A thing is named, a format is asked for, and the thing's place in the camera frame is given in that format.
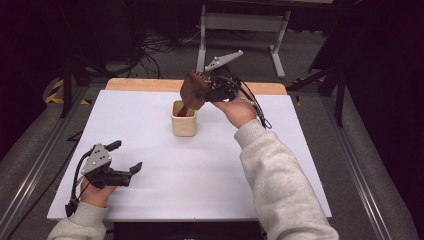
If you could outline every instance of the cup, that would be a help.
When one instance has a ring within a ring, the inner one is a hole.
[[[178,137],[192,137],[197,132],[197,112],[189,108],[185,117],[178,117],[178,112],[183,106],[182,100],[176,100],[172,104],[172,131]]]

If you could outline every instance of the brown object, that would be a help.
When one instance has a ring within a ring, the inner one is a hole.
[[[178,117],[186,116],[187,110],[189,108],[199,110],[205,104],[205,99],[196,98],[195,93],[209,89],[210,87],[205,81],[203,74],[195,71],[188,72],[180,90],[180,95],[184,102],[184,106],[178,112]]]

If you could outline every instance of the black cable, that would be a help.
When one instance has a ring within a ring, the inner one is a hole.
[[[265,118],[264,113],[262,111],[261,106],[259,105],[259,102],[256,100],[255,95],[253,94],[253,92],[250,90],[250,88],[246,85],[245,82],[243,82],[240,78],[239,81],[246,87],[246,89],[250,92],[250,94],[248,94],[241,86],[239,86],[236,82],[234,82],[232,79],[224,77],[224,76],[214,76],[217,79],[222,79],[225,81],[228,81],[229,83],[233,84],[239,91],[241,91],[246,98],[251,101],[253,103],[253,107],[256,110],[256,113],[259,117],[259,120],[261,121],[261,124],[264,128],[268,128],[271,129],[272,125],[271,123]]]
[[[77,136],[78,134],[80,134],[80,132],[78,132],[77,134],[73,135],[72,137],[68,138],[68,141],[72,141],[73,138],[75,136]],[[55,174],[55,176],[52,178],[52,180],[50,181],[50,183],[47,185],[47,187],[43,190],[43,192],[40,194],[40,196],[33,202],[33,204],[31,205],[31,207],[27,210],[27,212],[22,215],[22,217],[19,219],[19,221],[15,224],[15,226],[13,227],[12,231],[9,233],[9,235],[7,236],[7,240],[9,240],[10,238],[12,238],[13,234],[16,232],[16,230],[18,230],[18,228],[21,226],[22,222],[26,219],[26,217],[28,217],[28,215],[31,213],[31,211],[35,208],[35,206],[38,204],[38,202],[40,202],[41,198],[46,194],[46,192],[50,189],[50,187],[53,185],[53,183],[57,180],[57,178],[59,177],[60,173],[63,171],[63,169],[65,168],[66,164],[69,162],[69,160],[71,159],[72,154],[74,153],[75,149],[77,148],[78,142],[76,142],[74,144],[74,146],[72,147],[71,151],[69,152],[68,156],[66,157],[65,161],[63,161],[62,165],[59,168],[59,171]]]

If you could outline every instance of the wire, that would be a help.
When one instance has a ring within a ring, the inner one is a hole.
[[[243,80],[241,80],[240,78],[238,78],[235,75],[233,75],[233,77],[232,77],[232,78],[237,78],[246,87],[246,89],[249,91],[250,94],[247,93],[240,85],[238,85],[236,82],[234,82],[231,78],[227,78],[227,77],[224,77],[224,76],[214,76],[214,77],[216,79],[223,79],[225,81],[228,81],[229,83],[233,84],[239,91],[241,91],[249,101],[254,103],[253,107],[256,110],[256,113],[259,117],[259,120],[261,121],[262,126],[264,128],[268,128],[268,129],[272,128],[271,123],[265,118],[264,113],[262,111],[262,108],[259,105],[259,102],[256,100],[255,95],[253,94],[253,92],[250,90],[250,88],[246,85],[246,83]]]

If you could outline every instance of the gray sweatshirt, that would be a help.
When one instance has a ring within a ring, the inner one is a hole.
[[[234,137],[242,149],[240,159],[268,240],[338,239],[296,158],[275,133],[252,120]],[[106,212],[107,208],[81,202],[48,239],[103,239]]]

